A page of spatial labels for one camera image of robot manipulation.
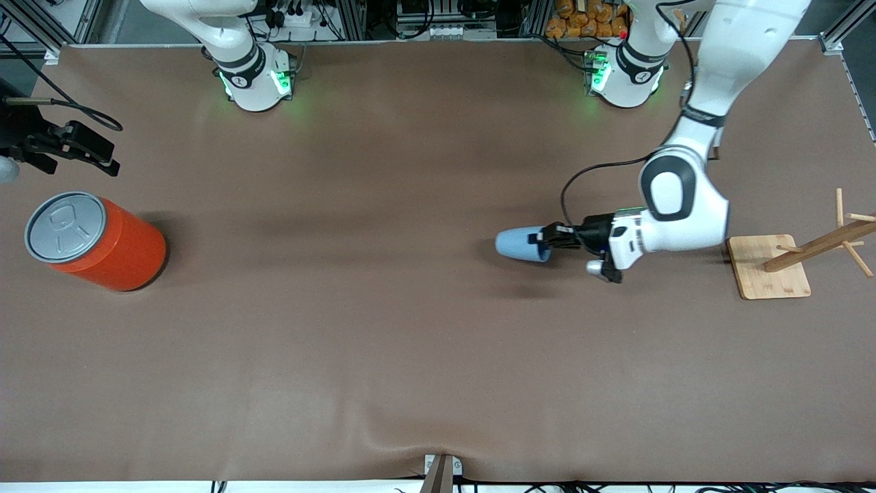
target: red can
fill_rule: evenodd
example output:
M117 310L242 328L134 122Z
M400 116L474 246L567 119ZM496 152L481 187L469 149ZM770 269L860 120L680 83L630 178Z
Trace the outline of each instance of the red can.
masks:
M87 192L46 200L25 230L27 251L49 267L114 291L132 291L158 276L164 235L111 201Z

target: silver can lid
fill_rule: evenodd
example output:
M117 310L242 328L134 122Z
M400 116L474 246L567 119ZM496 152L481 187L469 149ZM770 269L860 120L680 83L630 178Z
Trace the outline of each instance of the silver can lid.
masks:
M88 192L64 192L33 212L25 228L25 246L38 261L74 261L91 250L106 224L101 199Z

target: wooden mug tree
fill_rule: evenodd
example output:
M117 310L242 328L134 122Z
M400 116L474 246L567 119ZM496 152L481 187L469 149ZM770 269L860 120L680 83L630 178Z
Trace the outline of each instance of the wooden mug tree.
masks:
M845 219L852 219L848 225ZM855 241L876 232L876 212L843 214L843 189L837 189L837 229L801 246L789 234L735 236L727 240L739 293L744 299L807 297L812 294L801 262L824 252L848 252L867 277L873 272L855 251Z

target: gray floor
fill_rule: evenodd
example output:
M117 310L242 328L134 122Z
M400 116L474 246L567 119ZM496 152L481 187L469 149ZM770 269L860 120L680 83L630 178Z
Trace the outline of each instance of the gray floor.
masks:
M851 0L813 0L806 17L797 28L802 35L818 34L837 19ZM149 12L138 0L117 0L115 11L97 40L115 44L194 43L188 32L173 22ZM876 15L870 16L843 42L844 57L861 102L869 115L876 117ZM19 61L0 60L0 74L30 94L36 76Z

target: table surface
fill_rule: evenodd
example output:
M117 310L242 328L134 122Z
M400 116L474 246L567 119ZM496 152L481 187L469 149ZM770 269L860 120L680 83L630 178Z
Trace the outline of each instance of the table surface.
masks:
M648 255L622 285L586 254L493 251L558 219L579 168L660 144L683 52L631 110L536 43L305 63L260 114L196 49L68 48L46 70L124 123L122 173L64 162L2 190L5 481L394 477L432 452L485 481L876 479L876 303L847 254L806 264L812 297L747 302L722 248ZM872 210L876 149L815 41L745 91L721 155L731 234L827 232L836 187ZM573 215L641 204L638 170L587 175ZM69 189L162 229L152 286L114 294L28 255L28 216Z

